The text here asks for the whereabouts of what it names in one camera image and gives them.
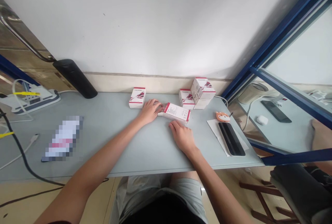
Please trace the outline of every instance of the small white box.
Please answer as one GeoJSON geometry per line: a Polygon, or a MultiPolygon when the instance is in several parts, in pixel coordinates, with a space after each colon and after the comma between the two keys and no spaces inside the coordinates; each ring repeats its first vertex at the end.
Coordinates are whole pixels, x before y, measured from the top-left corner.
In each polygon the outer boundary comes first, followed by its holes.
{"type": "Polygon", "coordinates": [[[195,91],[193,91],[193,86],[192,86],[192,91],[193,92],[193,98],[194,98],[194,110],[195,109],[205,109],[205,107],[210,103],[211,100],[203,100],[198,98],[198,95],[195,91]]]}
{"type": "Polygon", "coordinates": [[[189,121],[190,110],[168,102],[164,111],[158,113],[158,116],[162,116],[170,120],[178,120],[181,124],[186,125],[189,121]]]}
{"type": "Polygon", "coordinates": [[[211,83],[205,77],[196,77],[193,81],[192,93],[198,95],[198,98],[202,100],[210,100],[215,95],[215,90],[213,89],[211,83]]]}
{"type": "Polygon", "coordinates": [[[194,109],[195,102],[190,89],[180,89],[179,98],[181,107],[184,109],[194,109]]]}
{"type": "Polygon", "coordinates": [[[145,87],[134,87],[130,100],[129,107],[130,108],[143,108],[145,101],[145,87]]]}

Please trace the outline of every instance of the glass panel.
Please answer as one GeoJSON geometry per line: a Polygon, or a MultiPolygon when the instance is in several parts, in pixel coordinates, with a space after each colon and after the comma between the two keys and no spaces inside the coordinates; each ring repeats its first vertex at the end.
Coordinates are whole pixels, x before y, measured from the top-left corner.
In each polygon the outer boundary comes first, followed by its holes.
{"type": "Polygon", "coordinates": [[[326,105],[332,113],[332,7],[321,14],[267,68],[326,105]]]}
{"type": "Polygon", "coordinates": [[[229,109],[234,112],[234,118],[248,138],[289,153],[322,147],[332,148],[332,130],[314,120],[311,115],[284,98],[260,78],[256,78],[229,109]]]}

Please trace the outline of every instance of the cable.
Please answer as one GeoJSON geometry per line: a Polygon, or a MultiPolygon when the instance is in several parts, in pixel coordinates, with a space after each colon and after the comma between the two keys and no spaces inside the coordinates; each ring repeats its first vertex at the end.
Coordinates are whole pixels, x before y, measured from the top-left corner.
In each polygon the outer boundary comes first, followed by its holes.
{"type": "MultiPolygon", "coordinates": [[[[31,147],[31,145],[37,140],[39,134],[35,134],[32,136],[31,140],[30,140],[30,144],[28,145],[27,148],[25,148],[24,150],[24,154],[27,152],[27,150],[31,147]]],[[[4,167],[10,165],[12,162],[15,162],[17,159],[19,159],[22,155],[19,155],[18,157],[14,158],[13,160],[11,160],[10,162],[6,163],[4,166],[2,166],[0,168],[0,170],[2,170],[4,167]]]]}
{"type": "Polygon", "coordinates": [[[65,93],[65,92],[78,92],[77,90],[65,90],[65,91],[60,91],[58,94],[65,93]]]}
{"type": "Polygon", "coordinates": [[[16,83],[17,83],[18,81],[26,82],[26,83],[28,83],[29,85],[33,85],[33,84],[31,84],[30,82],[27,82],[27,81],[25,81],[25,80],[22,80],[22,79],[17,79],[17,80],[14,80],[13,85],[12,85],[12,87],[11,87],[11,91],[12,91],[12,93],[13,93],[13,95],[14,95],[14,98],[16,99],[17,103],[20,105],[20,107],[21,107],[21,109],[23,110],[23,112],[25,112],[25,114],[26,114],[28,117],[30,117],[30,119],[29,119],[29,120],[17,120],[17,121],[11,121],[11,123],[33,121],[33,120],[34,120],[33,117],[27,112],[27,110],[25,110],[24,106],[22,105],[22,103],[21,103],[20,100],[18,99],[18,96],[17,96],[16,94],[14,94],[14,93],[15,93],[15,85],[16,85],[16,83]]]}
{"type": "Polygon", "coordinates": [[[220,97],[220,96],[217,96],[217,95],[215,95],[215,97],[220,98],[220,99],[223,99],[224,101],[226,101],[226,107],[228,108],[228,101],[227,101],[225,98],[220,97]]]}
{"type": "Polygon", "coordinates": [[[275,98],[276,96],[268,96],[268,95],[263,95],[263,96],[260,96],[259,98],[253,100],[250,104],[249,104],[249,108],[248,108],[248,112],[247,112],[247,120],[246,120],[246,124],[245,126],[243,127],[242,131],[245,131],[245,128],[247,127],[247,124],[248,124],[248,121],[249,121],[249,112],[250,112],[250,109],[251,109],[251,105],[252,103],[254,103],[256,100],[259,100],[263,97],[271,97],[271,98],[275,98]]]}
{"type": "MultiPolygon", "coordinates": [[[[10,132],[13,132],[13,129],[11,128],[11,125],[10,125],[10,122],[6,116],[6,114],[2,111],[2,109],[0,108],[0,118],[1,117],[4,117],[6,123],[7,123],[7,127],[9,129],[10,132]]],[[[46,178],[43,178],[39,175],[37,175],[29,166],[28,164],[28,161],[27,161],[27,158],[24,154],[24,151],[23,151],[23,148],[21,146],[21,143],[20,141],[18,140],[17,136],[15,133],[12,134],[13,138],[15,139],[15,142],[21,152],[21,155],[22,155],[22,158],[23,158],[23,162],[24,162],[24,165],[25,167],[27,168],[27,170],[29,171],[29,173],[31,175],[33,175],[34,177],[36,177],[37,179],[41,180],[41,181],[44,181],[46,183],[50,183],[50,184],[55,184],[55,185],[59,185],[59,186],[62,186],[60,188],[56,188],[56,189],[51,189],[51,190],[47,190],[47,191],[43,191],[43,192],[39,192],[39,193],[36,193],[36,194],[33,194],[33,195],[28,195],[28,196],[25,196],[25,197],[21,197],[21,198],[18,198],[18,199],[14,199],[14,200],[11,200],[11,201],[8,201],[6,203],[3,203],[0,205],[0,208],[4,207],[4,206],[7,206],[8,204],[11,204],[11,203],[15,203],[15,202],[18,202],[18,201],[21,201],[21,200],[24,200],[24,199],[27,199],[27,198],[30,198],[30,197],[33,197],[33,196],[37,196],[37,195],[41,195],[41,194],[44,194],[44,193],[48,193],[48,192],[52,192],[52,191],[55,191],[55,190],[58,190],[58,189],[62,189],[65,184],[62,184],[62,183],[57,183],[57,182],[54,182],[54,181],[51,181],[51,180],[47,180],[46,178]]],[[[104,182],[107,182],[109,180],[109,178],[105,178],[102,183],[104,182]]]]}
{"type": "MultiPolygon", "coordinates": [[[[102,183],[107,182],[108,180],[109,180],[109,178],[105,178],[102,183]]],[[[42,194],[45,194],[45,193],[48,193],[48,192],[56,191],[56,190],[59,190],[59,189],[62,189],[62,188],[63,187],[59,187],[59,188],[55,188],[55,189],[50,189],[50,190],[42,191],[42,192],[35,193],[35,194],[32,194],[32,195],[28,195],[28,196],[24,196],[24,197],[21,197],[21,198],[17,198],[17,199],[14,199],[14,200],[10,200],[8,202],[0,204],[0,208],[2,208],[4,206],[7,206],[9,204],[15,203],[15,202],[19,202],[21,200],[25,200],[25,199],[28,199],[28,198],[31,198],[31,197],[34,197],[34,196],[42,195],[42,194]]]]}
{"type": "MultiPolygon", "coordinates": [[[[8,118],[7,118],[7,116],[6,116],[6,114],[2,111],[1,108],[0,108],[0,113],[1,113],[1,116],[3,116],[4,119],[6,120],[6,123],[7,123],[7,126],[8,126],[9,131],[10,131],[10,132],[13,132],[13,129],[11,128],[10,122],[9,122],[9,120],[8,120],[8,118]]],[[[37,174],[36,174],[36,173],[30,168],[30,166],[29,166],[29,164],[28,164],[28,160],[27,160],[27,158],[26,158],[26,156],[25,156],[25,154],[24,154],[23,148],[22,148],[21,143],[20,143],[20,141],[18,140],[16,134],[13,133],[12,136],[13,136],[13,138],[15,139],[15,142],[16,142],[16,144],[17,144],[17,146],[18,146],[18,149],[19,149],[20,152],[21,152],[21,155],[22,155],[22,158],[23,158],[24,165],[25,165],[25,167],[27,168],[27,170],[29,171],[29,173],[30,173],[31,175],[33,175],[33,176],[36,177],[37,179],[39,179],[39,180],[41,180],[41,181],[44,181],[44,182],[46,182],[46,183],[55,184],[55,185],[59,185],[59,186],[65,186],[65,185],[62,184],[62,183],[57,183],[57,182],[54,182],[54,181],[51,181],[51,180],[45,179],[45,178],[43,178],[43,177],[37,175],[37,174]]]]}
{"type": "Polygon", "coordinates": [[[9,131],[9,129],[8,129],[8,127],[6,125],[0,124],[0,126],[4,127],[6,129],[6,131],[3,134],[5,134],[5,133],[7,133],[9,131]]]}

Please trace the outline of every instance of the white power strip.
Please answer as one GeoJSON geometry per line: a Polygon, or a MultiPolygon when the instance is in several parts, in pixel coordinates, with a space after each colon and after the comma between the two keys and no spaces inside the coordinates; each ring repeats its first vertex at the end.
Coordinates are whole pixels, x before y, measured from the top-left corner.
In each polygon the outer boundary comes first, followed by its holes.
{"type": "MultiPolygon", "coordinates": [[[[33,112],[35,110],[38,110],[40,108],[43,108],[48,105],[52,105],[55,102],[58,102],[61,100],[60,95],[58,92],[54,89],[48,90],[50,92],[49,96],[42,98],[37,95],[28,95],[24,98],[19,98],[19,101],[23,105],[26,112],[33,112]]],[[[26,113],[22,110],[21,106],[15,99],[15,96],[13,94],[8,95],[5,98],[1,98],[0,102],[3,104],[6,104],[11,107],[11,112],[15,113],[17,115],[25,115],[26,113]]]]}

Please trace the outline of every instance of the black thermos bottle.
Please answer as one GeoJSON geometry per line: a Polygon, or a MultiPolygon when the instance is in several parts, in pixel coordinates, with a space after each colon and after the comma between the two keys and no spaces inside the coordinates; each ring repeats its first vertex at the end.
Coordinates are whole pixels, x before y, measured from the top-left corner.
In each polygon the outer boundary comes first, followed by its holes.
{"type": "Polygon", "coordinates": [[[76,63],[70,59],[59,60],[53,66],[65,77],[86,99],[96,97],[98,92],[85,77],[76,63]]]}

